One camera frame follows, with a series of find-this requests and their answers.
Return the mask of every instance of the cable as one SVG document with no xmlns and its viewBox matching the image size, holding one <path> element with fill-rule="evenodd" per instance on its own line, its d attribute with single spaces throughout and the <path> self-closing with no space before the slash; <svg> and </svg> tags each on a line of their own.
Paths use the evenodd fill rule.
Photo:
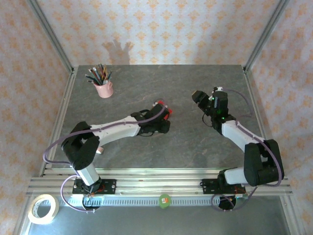
<svg viewBox="0 0 313 235">
<path fill-rule="evenodd" d="M 49 164 L 66 164 L 66 165 L 71 166 L 71 163 L 70 163 L 70 162 L 66 162 L 66 161 L 52 161 L 52 160 L 47 159 L 47 155 L 48 155 L 50 149 L 52 149 L 52 148 L 53 148 L 55 145 L 57 145 L 57 144 L 61 144 L 64 140 L 66 140 L 67 138 L 72 137 L 72 136 L 76 136 L 76 135 L 80 135 L 80 134 L 86 134 L 86 133 L 90 133 L 90 132 L 96 132 L 96 131 L 101 132 L 101 131 L 103 131 L 103 130 L 109 129 L 109 128 L 111 128 L 111 127 L 119 126 L 119 125 L 141 124 L 141 123 L 146 123 L 146 122 L 149 122 L 149 121 L 151 121 L 151 120 L 154 120 L 154 119 L 156 119 L 158 116 L 160 116 L 160 115 L 164 112 L 164 110 L 167 108 L 164 99 L 158 99 L 158 100 L 161 100 L 161 101 L 163 101 L 163 103 L 164 103 L 164 105 L 163 105 L 161 111 L 160 111 L 157 115 L 155 115 L 155 116 L 153 116 L 153 117 L 151 117 L 151 118 L 148 118 L 148 119 L 146 119 L 146 120 L 116 122 L 116 123 L 113 123 L 113 124 L 111 124 L 111 125 L 104 126 L 104 127 L 102 127 L 102 128 L 98 128 L 98 129 L 89 129 L 89 130 L 85 130 L 85 131 L 77 131 L 77 132 L 73 132 L 73 133 L 70 133 L 70 134 L 68 134 L 68 135 L 66 135 L 66 136 L 63 136 L 63 137 L 59 138 L 57 141 L 53 142 L 53 143 L 44 151 L 44 154 L 43 154 L 43 159 L 44 159 L 44 161 L 45 161 L 46 163 L 49 163 Z"/>
<path fill-rule="evenodd" d="M 68 201 L 65 199 L 65 197 L 64 197 L 64 195 L 63 195 L 63 188 L 64 188 L 64 185 L 65 185 L 65 183 L 70 179 L 70 178 L 73 178 L 73 177 L 77 177 L 77 175 L 71 175 L 71 176 L 69 176 L 68 178 L 66 178 L 65 180 L 64 180 L 64 182 L 62 183 L 62 185 L 61 185 L 61 197 L 62 197 L 62 200 L 69 206 L 69 207 L 71 207 L 72 209 L 74 209 L 74 210 L 76 210 L 76 211 L 78 211 L 78 212 L 89 212 L 89 211 L 95 211 L 94 209 L 92 209 L 92 210 L 83 210 L 83 209 L 79 209 L 79 208 L 77 208 L 77 207 L 75 207 L 75 206 L 72 206 L 70 203 L 68 203 Z"/>
<path fill-rule="evenodd" d="M 246 102 L 246 104 L 247 104 L 247 106 L 248 106 L 248 108 L 249 108 L 249 111 L 250 111 L 250 116 L 242 115 L 241 117 L 249 117 L 249 118 L 252 117 L 252 115 L 253 115 L 252 107 L 251 107 L 251 105 L 249 104 L 249 101 L 248 101 L 248 99 L 245 97 L 244 94 L 242 94 L 241 92 L 232 90 L 232 89 L 224 89 L 224 88 L 223 88 L 223 91 L 235 92 L 235 93 L 239 94 L 239 95 L 245 100 L 245 102 Z"/>
<path fill-rule="evenodd" d="M 89 196 L 91 196 L 91 194 L 86 194 L 86 195 L 83 197 L 82 206 L 83 206 L 83 208 L 84 208 L 85 210 L 87 210 L 87 211 L 93 211 L 93 212 L 95 212 L 96 210 L 98 210 L 98 209 L 100 208 L 100 206 L 99 206 L 99 207 L 93 207 L 93 206 L 88 207 L 88 206 L 85 206 L 85 204 L 84 204 L 84 199 L 85 199 L 86 197 L 89 197 Z"/>
<path fill-rule="evenodd" d="M 244 207 L 244 205 L 249 201 L 250 197 L 254 194 L 254 192 L 256 191 L 258 187 L 255 187 L 253 189 L 253 191 L 249 194 L 248 198 L 238 207 L 238 208 L 234 208 L 234 209 L 231 209 L 231 210 L 220 210 L 220 209 L 217 209 L 216 207 L 213 206 L 213 199 L 216 197 L 216 196 L 221 196 L 221 197 L 224 197 L 224 198 L 227 198 L 228 201 L 232 204 L 232 206 L 234 206 L 234 204 L 231 202 L 231 200 L 226 197 L 224 194 L 214 194 L 213 197 L 211 197 L 211 205 L 213 207 L 214 210 L 218 211 L 218 212 L 231 212 L 231 211 L 236 211 L 236 210 L 239 210 L 241 209 L 242 207 Z"/>
<path fill-rule="evenodd" d="M 240 93 L 240 92 L 238 92 L 238 91 L 235 91 L 235 90 L 232 90 L 232 89 L 223 89 L 223 90 L 224 90 L 224 91 L 235 92 L 235 93 L 239 94 L 239 95 L 245 100 L 246 104 L 248 105 L 250 114 L 249 114 L 249 115 L 242 115 L 242 116 L 240 116 L 240 117 L 249 117 L 249 118 L 252 117 L 252 115 L 253 115 L 252 108 L 251 108 L 251 106 L 250 106 L 250 104 L 249 104 L 249 102 L 248 102 L 248 99 L 247 99 L 242 93 Z M 263 141 L 261 141 L 259 138 L 255 137 L 254 135 L 252 135 L 251 133 L 249 133 L 248 131 L 246 131 L 244 128 L 242 128 L 241 126 L 239 126 L 239 125 L 238 125 L 238 120 L 236 120 L 235 123 L 236 123 L 236 127 L 237 127 L 239 130 L 241 130 L 242 132 L 244 132 L 246 135 L 250 136 L 252 139 L 258 141 L 258 142 L 265 148 L 265 150 L 270 154 L 270 156 L 272 157 L 272 159 L 273 159 L 273 161 L 274 161 L 274 163 L 275 163 L 275 165 L 276 165 L 277 171 L 278 171 L 278 182 L 277 182 L 275 185 L 270 185 L 270 184 L 265 184 L 265 185 L 266 185 L 266 186 L 269 186 L 269 187 L 278 187 L 278 186 L 281 184 L 281 182 L 282 182 L 282 175 L 283 175 L 283 174 L 282 174 L 282 169 L 281 169 L 281 167 L 280 167 L 280 165 L 279 165 L 279 162 L 278 162 L 278 160 L 276 159 L 276 157 L 275 157 L 275 155 L 273 154 L 273 152 L 270 150 L 269 147 L 267 147 L 266 144 L 263 143 Z M 254 192 L 256 191 L 257 188 L 258 188 L 258 186 L 256 186 L 256 187 L 253 189 L 253 191 L 249 194 L 248 198 L 247 198 L 247 199 L 244 201 L 244 203 L 242 203 L 238 208 L 231 209 L 231 210 L 228 210 L 228 211 L 227 211 L 227 210 L 220 210 L 220 209 L 214 207 L 214 206 L 213 206 L 213 199 L 214 199 L 216 196 L 222 196 L 222 197 L 226 198 L 226 199 L 231 203 L 231 205 L 234 206 L 233 203 L 231 202 L 231 200 L 230 200 L 228 197 L 226 197 L 224 194 L 214 194 L 213 197 L 211 198 L 211 205 L 212 205 L 212 207 L 213 207 L 214 210 L 219 211 L 219 212 L 223 212 L 223 211 L 224 211 L 224 212 L 226 212 L 226 211 L 227 211 L 227 212 L 231 212 L 231 211 L 239 210 L 239 209 L 241 209 L 241 208 L 249 201 L 249 199 L 250 199 L 251 196 L 254 194 Z"/>
<path fill-rule="evenodd" d="M 150 135 L 148 136 L 144 136 L 143 134 L 140 134 L 139 136 L 142 136 L 142 137 L 150 137 L 150 136 L 153 136 L 154 132 L 152 132 Z"/>
<path fill-rule="evenodd" d="M 206 126 L 212 127 L 212 126 L 210 126 L 210 125 L 208 125 L 208 124 L 205 123 L 205 121 L 204 121 L 204 115 L 205 115 L 205 114 L 203 114 L 203 116 L 202 116 L 202 122 L 203 122 Z"/>
<path fill-rule="evenodd" d="M 63 136 L 63 137 L 59 138 L 58 140 L 56 140 L 55 142 L 53 142 L 53 143 L 44 151 L 44 154 L 43 154 L 43 159 L 44 159 L 44 161 L 45 161 L 46 163 L 49 163 L 49 164 L 67 164 L 67 165 L 69 165 L 69 166 L 72 166 L 70 162 L 66 162 L 66 161 L 51 161 L 51 160 L 47 159 L 47 155 L 48 155 L 50 149 L 53 148 L 53 147 L 54 147 L 55 145 L 57 145 L 57 144 L 61 144 L 64 140 L 66 140 L 67 138 L 72 137 L 72 136 L 76 136 L 76 135 L 80 135 L 80 134 L 85 134 L 85 133 L 90 133 L 90 132 L 96 132 L 96 131 L 101 132 L 101 131 L 103 131 L 103 130 L 106 130 L 106 129 L 108 129 L 108 128 L 111 128 L 111 127 L 114 127 L 114 126 L 118 126 L 118 125 L 141 124 L 141 123 L 146 123 L 146 122 L 149 122 L 149 121 L 151 121 L 151 120 L 154 120 L 154 119 L 156 119 L 158 116 L 160 116 L 160 115 L 164 112 L 164 110 L 167 108 L 167 106 L 165 105 L 165 101 L 164 101 L 163 99 L 158 99 L 158 100 L 161 100 L 161 101 L 163 101 L 163 103 L 164 103 L 164 105 L 163 105 L 161 111 L 160 111 L 157 115 L 155 115 L 155 116 L 153 116 L 153 117 L 151 117 L 151 118 L 148 118 L 148 119 L 146 119 L 146 120 L 141 120 L 141 121 L 121 121 L 121 122 L 113 123 L 113 124 L 111 124 L 111 125 L 104 126 L 104 127 L 102 127 L 102 128 L 98 128 L 98 129 L 89 129 L 89 130 L 85 130 L 85 131 L 73 132 L 73 133 L 70 133 L 70 134 L 68 134 L 68 135 L 66 135 L 66 136 Z M 63 188 L 64 188 L 65 183 L 66 183 L 70 178 L 73 178 L 73 177 L 77 177 L 77 176 L 78 176 L 77 171 L 76 171 L 76 170 L 74 170 L 74 171 L 75 171 L 76 175 L 71 175 L 71 176 L 69 176 L 69 177 L 68 177 L 67 179 L 65 179 L 64 182 L 62 183 L 62 185 L 61 185 L 61 197 L 62 197 L 63 201 L 64 201 L 69 207 L 71 207 L 72 209 L 74 209 L 74 210 L 76 210 L 76 211 L 79 211 L 79 212 L 89 212 L 89 211 L 91 211 L 91 210 L 82 210 L 82 209 L 79 209 L 79 208 L 77 208 L 77 207 L 72 206 L 70 203 L 68 203 L 68 201 L 65 199 L 65 197 L 64 197 L 64 195 L 63 195 Z"/>
</svg>

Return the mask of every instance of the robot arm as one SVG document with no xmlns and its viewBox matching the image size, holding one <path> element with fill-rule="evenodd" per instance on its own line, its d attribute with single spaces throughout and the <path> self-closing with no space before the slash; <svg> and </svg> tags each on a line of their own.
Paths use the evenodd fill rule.
<svg viewBox="0 0 313 235">
<path fill-rule="evenodd" d="M 247 183 L 257 186 L 278 180 L 278 169 L 270 154 L 259 141 L 262 141 L 273 152 L 282 170 L 282 178 L 284 178 L 277 142 L 258 137 L 236 121 L 228 113 L 227 93 L 223 92 L 222 87 L 215 87 L 211 96 L 201 91 L 195 91 L 192 99 L 207 116 L 211 117 L 212 127 L 233 141 L 245 154 L 244 167 L 227 169 L 219 173 L 220 189 L 227 188 L 229 185 Z"/>
<path fill-rule="evenodd" d="M 81 177 L 79 188 L 92 193 L 99 190 L 104 183 L 99 177 L 92 163 L 97 148 L 109 142 L 125 138 L 134 137 L 143 133 L 167 133 L 170 128 L 170 121 L 167 120 L 171 110 L 165 108 L 161 115 L 149 122 L 140 123 L 140 121 L 150 119 L 161 112 L 162 103 L 155 103 L 151 110 L 143 110 L 132 113 L 126 118 L 101 125 L 88 125 L 86 122 L 78 123 L 71 131 L 84 131 L 90 129 L 102 129 L 85 134 L 79 134 L 67 138 L 61 145 L 73 169 Z"/>
</svg>

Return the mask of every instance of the pink mug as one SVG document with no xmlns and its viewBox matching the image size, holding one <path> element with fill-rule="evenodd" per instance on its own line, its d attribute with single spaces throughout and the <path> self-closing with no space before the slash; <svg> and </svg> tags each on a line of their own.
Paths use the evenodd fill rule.
<svg viewBox="0 0 313 235">
<path fill-rule="evenodd" d="M 102 86 L 93 84 L 98 91 L 98 94 L 101 98 L 109 98 L 113 94 L 113 83 L 108 81 L 107 84 Z"/>
</svg>

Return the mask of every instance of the wallpaper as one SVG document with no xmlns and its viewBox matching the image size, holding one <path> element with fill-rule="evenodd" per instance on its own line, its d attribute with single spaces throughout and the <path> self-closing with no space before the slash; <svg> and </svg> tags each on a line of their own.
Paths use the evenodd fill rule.
<svg viewBox="0 0 313 235">
<path fill-rule="evenodd" d="M 243 65 L 278 2 L 39 0 L 74 66 Z"/>
<path fill-rule="evenodd" d="M 291 0 L 252 69 L 267 133 L 279 143 L 301 218 L 313 234 L 313 4 Z"/>
<path fill-rule="evenodd" d="M 12 234 L 68 72 L 25 0 L 0 4 L 0 234 Z"/>
</svg>

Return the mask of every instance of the green circle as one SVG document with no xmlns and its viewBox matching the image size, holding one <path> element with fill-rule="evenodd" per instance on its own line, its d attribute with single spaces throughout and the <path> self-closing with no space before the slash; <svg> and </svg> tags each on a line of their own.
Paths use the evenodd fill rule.
<svg viewBox="0 0 313 235">
<path fill-rule="evenodd" d="M 172 202 L 172 199 L 168 194 L 162 194 L 158 198 L 158 203 L 162 209 L 169 207 L 171 202 Z"/>
</svg>

